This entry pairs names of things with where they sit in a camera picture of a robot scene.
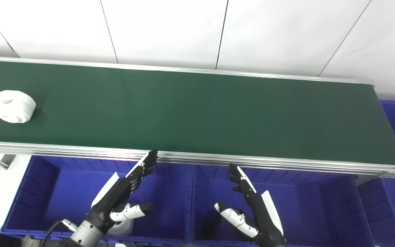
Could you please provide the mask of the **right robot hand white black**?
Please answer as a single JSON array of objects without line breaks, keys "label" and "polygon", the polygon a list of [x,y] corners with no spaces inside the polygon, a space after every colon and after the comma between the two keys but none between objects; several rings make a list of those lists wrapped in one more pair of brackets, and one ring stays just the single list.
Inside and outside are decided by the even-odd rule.
[{"label": "right robot hand white black", "polygon": [[254,219],[221,200],[214,204],[216,211],[259,247],[286,247],[281,219],[269,191],[258,193],[246,173],[236,164],[230,163],[228,171],[229,180],[234,183],[231,189],[243,195]]}]

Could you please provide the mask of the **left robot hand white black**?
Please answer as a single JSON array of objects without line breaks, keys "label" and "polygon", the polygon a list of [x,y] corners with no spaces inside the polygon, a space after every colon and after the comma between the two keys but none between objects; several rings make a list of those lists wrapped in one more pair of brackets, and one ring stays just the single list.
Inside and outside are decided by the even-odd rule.
[{"label": "left robot hand white black", "polygon": [[127,200],[136,192],[143,178],[153,172],[158,150],[146,153],[125,177],[118,178],[106,194],[94,205],[84,221],[106,234],[116,222],[144,217],[155,211],[152,203],[130,204]]}]

